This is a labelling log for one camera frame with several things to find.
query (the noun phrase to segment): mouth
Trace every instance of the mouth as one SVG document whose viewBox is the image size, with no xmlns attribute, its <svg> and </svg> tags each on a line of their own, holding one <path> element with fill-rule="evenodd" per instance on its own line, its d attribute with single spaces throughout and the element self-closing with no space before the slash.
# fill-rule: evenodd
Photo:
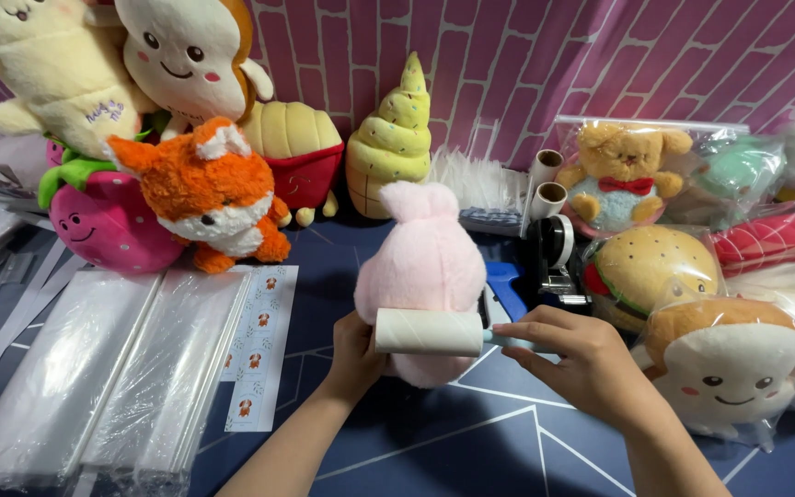
<svg viewBox="0 0 795 497">
<path fill-rule="evenodd" d="M 740 401 L 740 402 L 729 402 L 729 401 L 723 400 L 723 398 L 720 397 L 719 395 L 714 397 L 714 399 L 716 399 L 717 402 L 726 404 L 727 406 L 740 406 L 740 405 L 743 405 L 743 404 L 745 404 L 745 403 L 747 403 L 749 401 L 753 401 L 755 399 L 755 397 L 751 397 L 751 398 L 747 399 L 746 401 Z"/>
<path fill-rule="evenodd" d="M 74 239 L 74 238 L 71 238 L 71 239 L 69 239 L 69 240 L 70 240 L 70 242 L 84 242 L 84 241 L 85 241 L 85 240 L 87 240 L 88 238 L 91 238 L 91 235 L 92 235 L 92 234 L 94 234 L 94 231 L 97 231 L 97 228 L 91 228 L 91 232 L 90 232 L 90 233 L 88 233 L 88 234 L 87 234 L 87 236 L 86 236 L 85 238 L 79 238 L 79 240 L 76 240 L 76 239 Z"/>
<path fill-rule="evenodd" d="M 28 16 L 29 12 L 32 12 L 33 9 L 31 9 L 30 6 L 27 6 L 27 9 L 25 11 L 17 10 L 17 12 L 15 12 L 14 14 L 8 12 L 8 9 L 5 9 L 5 11 L 6 14 L 20 19 L 21 22 L 26 22 L 27 19 L 29 18 Z"/>
<path fill-rule="evenodd" d="M 189 71 L 186 74 L 176 74 L 173 71 L 171 71 L 170 69 L 168 69 L 168 66 L 164 65 L 164 62 L 160 62 L 160 64 L 161 64 L 161 67 L 164 69 L 164 71 L 167 74 L 171 74 L 171 76 L 173 76 L 174 78 L 177 78 L 179 80 L 188 80 L 189 78 L 192 77 L 192 71 Z"/>
</svg>

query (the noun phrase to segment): tape roll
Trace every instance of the tape roll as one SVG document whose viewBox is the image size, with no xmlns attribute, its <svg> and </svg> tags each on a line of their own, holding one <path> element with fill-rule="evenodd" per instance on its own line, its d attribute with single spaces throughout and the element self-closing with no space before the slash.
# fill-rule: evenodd
<svg viewBox="0 0 795 497">
<path fill-rule="evenodd" d="M 380 309 L 375 350 L 384 354 L 477 357 L 483 323 L 476 312 Z"/>
</svg>

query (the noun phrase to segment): red bow tie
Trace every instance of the red bow tie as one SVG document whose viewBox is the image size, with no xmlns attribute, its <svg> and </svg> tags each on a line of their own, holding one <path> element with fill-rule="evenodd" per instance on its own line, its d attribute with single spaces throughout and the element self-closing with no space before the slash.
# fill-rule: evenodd
<svg viewBox="0 0 795 497">
<path fill-rule="evenodd" d="M 652 191 L 652 185 L 656 181 L 652 178 L 640 178 L 634 181 L 619 181 L 615 178 L 601 178 L 597 181 L 597 186 L 600 186 L 602 192 L 614 192 L 616 190 L 625 190 L 638 196 L 647 196 Z"/>
</svg>

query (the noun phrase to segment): orange fox plush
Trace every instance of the orange fox plush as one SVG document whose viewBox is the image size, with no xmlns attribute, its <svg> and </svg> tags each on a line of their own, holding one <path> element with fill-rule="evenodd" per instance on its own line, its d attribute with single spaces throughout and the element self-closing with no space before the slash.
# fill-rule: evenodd
<svg viewBox="0 0 795 497">
<path fill-rule="evenodd" d="M 157 146 L 116 136 L 107 144 L 116 167 L 139 178 L 158 222 L 181 242 L 198 244 L 199 269 L 223 272 L 244 257 L 287 257 L 290 243 L 278 226 L 290 222 L 290 210 L 275 197 L 269 165 L 229 119 L 210 119 Z"/>
</svg>

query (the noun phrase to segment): hand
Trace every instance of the hand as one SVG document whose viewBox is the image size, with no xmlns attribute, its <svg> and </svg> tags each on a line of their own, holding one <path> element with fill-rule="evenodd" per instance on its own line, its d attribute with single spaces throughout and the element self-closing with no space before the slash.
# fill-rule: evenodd
<svg viewBox="0 0 795 497">
<path fill-rule="evenodd" d="M 493 332 L 544 345 L 558 353 L 551 363 L 523 347 L 505 347 L 516 360 L 577 409 L 621 432 L 674 416 L 667 401 L 637 367 L 618 332 L 600 319 L 539 306 L 519 322 Z"/>
<path fill-rule="evenodd" d="M 322 387 L 357 403 L 385 369 L 386 356 L 376 354 L 373 344 L 373 328 L 358 311 L 333 324 L 333 365 Z"/>
</svg>

